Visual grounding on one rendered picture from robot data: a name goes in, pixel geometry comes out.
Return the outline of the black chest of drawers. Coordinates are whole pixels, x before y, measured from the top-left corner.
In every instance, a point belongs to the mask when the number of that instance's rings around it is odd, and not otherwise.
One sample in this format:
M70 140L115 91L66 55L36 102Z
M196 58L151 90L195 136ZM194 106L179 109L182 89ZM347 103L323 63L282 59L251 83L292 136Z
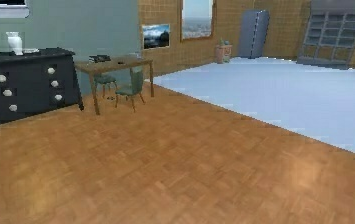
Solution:
M72 105L83 109L73 55L62 48L0 52L0 124Z

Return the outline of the window with wooden frame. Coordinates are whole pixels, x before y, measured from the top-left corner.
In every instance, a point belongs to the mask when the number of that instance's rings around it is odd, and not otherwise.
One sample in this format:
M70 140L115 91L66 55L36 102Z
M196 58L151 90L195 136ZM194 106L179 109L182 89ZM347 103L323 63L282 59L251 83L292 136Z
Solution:
M215 0L182 0L181 40L212 36Z

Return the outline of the brown wooden table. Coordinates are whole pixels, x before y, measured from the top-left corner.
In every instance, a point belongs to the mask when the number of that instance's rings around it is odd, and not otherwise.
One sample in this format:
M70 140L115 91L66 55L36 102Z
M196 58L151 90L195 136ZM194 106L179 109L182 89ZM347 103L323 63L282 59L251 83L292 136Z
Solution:
M90 61L75 61L75 69L88 75L89 83L92 91L94 110L97 115L100 114L98 99L96 90L97 87L94 84L94 76L123 69L130 69L139 66L149 67L149 79L150 79L150 93L154 96L154 72L153 72L153 60L145 58L137 58L134 56L112 56L110 61L105 62L90 62Z

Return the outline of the black object on table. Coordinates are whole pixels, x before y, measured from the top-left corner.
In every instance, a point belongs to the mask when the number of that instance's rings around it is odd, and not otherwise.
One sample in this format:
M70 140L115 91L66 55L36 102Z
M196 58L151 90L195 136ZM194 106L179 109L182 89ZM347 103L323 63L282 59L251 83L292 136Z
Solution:
M89 56L89 61L93 63L111 61L109 55L91 55Z

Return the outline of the green chair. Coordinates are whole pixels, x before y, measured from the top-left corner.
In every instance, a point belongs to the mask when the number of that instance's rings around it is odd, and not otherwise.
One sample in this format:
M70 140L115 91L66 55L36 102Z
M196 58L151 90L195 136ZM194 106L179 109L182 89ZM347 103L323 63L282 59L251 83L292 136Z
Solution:
M131 68L130 69L130 83L128 85L124 85L122 87L119 87L115 91L115 95L116 95L115 106L118 106L120 96L125 96L127 99L129 99L131 101L133 111L136 111L135 97L137 95L140 96L142 103L145 104L145 100L142 95L143 84L144 84L143 70L140 67Z
M98 74L94 76L94 86L95 88L98 88L99 85L102 86L102 97L105 97L105 87L108 87L108 90L111 90L111 85L117 86L117 80L110 75Z

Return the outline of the framed landscape picture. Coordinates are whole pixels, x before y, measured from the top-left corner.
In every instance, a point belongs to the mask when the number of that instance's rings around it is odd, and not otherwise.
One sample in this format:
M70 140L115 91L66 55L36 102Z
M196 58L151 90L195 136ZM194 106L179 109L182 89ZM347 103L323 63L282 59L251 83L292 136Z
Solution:
M143 25L143 48L163 48L170 45L170 25L155 24Z

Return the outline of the white vase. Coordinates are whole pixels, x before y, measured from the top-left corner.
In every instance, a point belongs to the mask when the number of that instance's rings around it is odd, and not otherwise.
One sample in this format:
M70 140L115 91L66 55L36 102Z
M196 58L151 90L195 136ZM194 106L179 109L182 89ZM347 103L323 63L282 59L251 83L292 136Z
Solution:
M23 54L23 48L22 48L22 39L19 36L18 32L7 32L7 41L8 44L11 48L11 50L16 54L16 55L22 55Z

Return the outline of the grey shelf unit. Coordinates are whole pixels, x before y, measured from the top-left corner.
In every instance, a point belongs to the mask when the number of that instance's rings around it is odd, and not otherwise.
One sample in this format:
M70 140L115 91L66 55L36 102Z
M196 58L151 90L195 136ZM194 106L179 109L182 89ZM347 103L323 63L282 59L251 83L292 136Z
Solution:
M297 62L347 69L355 49L355 0L311 0Z

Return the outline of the white framed window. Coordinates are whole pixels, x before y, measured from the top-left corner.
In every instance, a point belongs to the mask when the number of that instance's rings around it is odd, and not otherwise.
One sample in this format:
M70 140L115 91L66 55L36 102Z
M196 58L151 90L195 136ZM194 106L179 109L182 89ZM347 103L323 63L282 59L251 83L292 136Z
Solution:
M0 0L0 18L26 18L30 14L29 0Z

